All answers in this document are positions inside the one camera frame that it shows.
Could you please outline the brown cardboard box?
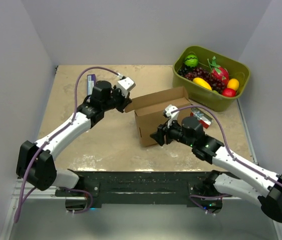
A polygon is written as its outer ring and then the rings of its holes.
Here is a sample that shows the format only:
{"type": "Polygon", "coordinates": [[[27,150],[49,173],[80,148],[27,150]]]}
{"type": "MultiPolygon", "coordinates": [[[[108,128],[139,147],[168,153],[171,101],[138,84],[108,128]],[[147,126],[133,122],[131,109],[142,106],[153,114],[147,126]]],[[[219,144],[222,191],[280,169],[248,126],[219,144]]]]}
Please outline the brown cardboard box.
{"type": "Polygon", "coordinates": [[[134,111],[136,129],[142,147],[157,144],[150,135],[157,131],[160,124],[167,121],[167,118],[163,116],[163,112],[169,105],[177,108],[191,105],[185,87],[170,88],[136,97],[125,108],[127,113],[134,111]]]}

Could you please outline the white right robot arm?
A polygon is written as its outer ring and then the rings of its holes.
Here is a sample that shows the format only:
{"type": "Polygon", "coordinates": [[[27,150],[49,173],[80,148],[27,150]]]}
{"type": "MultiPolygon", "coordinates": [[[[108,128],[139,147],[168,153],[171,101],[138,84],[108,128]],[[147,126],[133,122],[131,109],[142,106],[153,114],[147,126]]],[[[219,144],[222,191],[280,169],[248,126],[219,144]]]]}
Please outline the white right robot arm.
{"type": "Polygon", "coordinates": [[[172,141],[187,145],[198,159],[234,175],[218,173],[206,181],[203,189],[208,196],[220,193],[247,200],[273,221],[282,223],[282,173],[266,170],[234,153],[225,143],[207,135],[202,124],[192,116],[181,123],[168,120],[150,136],[161,146],[172,141]]]}

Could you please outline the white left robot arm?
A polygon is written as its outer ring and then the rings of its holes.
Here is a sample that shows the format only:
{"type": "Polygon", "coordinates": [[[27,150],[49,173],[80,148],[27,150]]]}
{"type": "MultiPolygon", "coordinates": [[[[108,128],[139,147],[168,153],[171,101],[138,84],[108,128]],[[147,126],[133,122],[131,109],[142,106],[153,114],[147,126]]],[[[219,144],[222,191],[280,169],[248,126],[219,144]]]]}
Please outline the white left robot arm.
{"type": "Polygon", "coordinates": [[[123,112],[131,103],[130,91],[135,83],[129,77],[116,85],[108,81],[97,82],[92,94],[87,96],[68,120],[47,136],[36,142],[25,141],[18,157],[16,174],[37,189],[66,188],[73,196],[84,191],[79,175],[72,170],[56,169],[57,156],[77,137],[90,130],[104,117],[104,113],[116,109],[123,112]]]}

